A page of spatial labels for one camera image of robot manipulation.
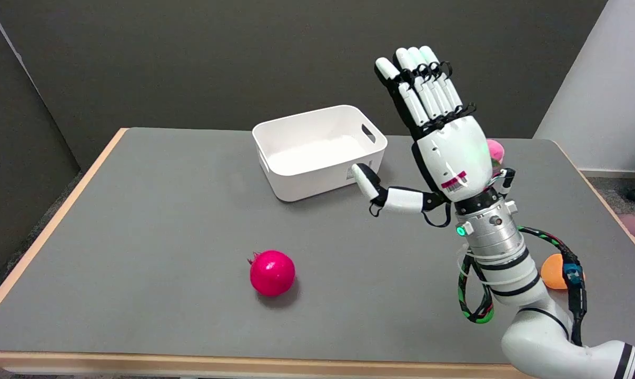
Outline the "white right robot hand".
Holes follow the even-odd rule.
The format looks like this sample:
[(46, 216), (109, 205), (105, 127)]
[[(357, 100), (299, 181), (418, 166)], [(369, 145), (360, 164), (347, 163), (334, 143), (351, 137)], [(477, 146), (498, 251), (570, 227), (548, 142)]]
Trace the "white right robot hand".
[(412, 156), (429, 187), (383, 187), (370, 166), (357, 163), (351, 174), (371, 208), (395, 213), (426, 214), (439, 206), (446, 213), (455, 204), (466, 212), (469, 200), (513, 172), (495, 173), (488, 139), (452, 81), (449, 62), (428, 46), (398, 48), (394, 57), (375, 61), (375, 73), (394, 101), (412, 137)]

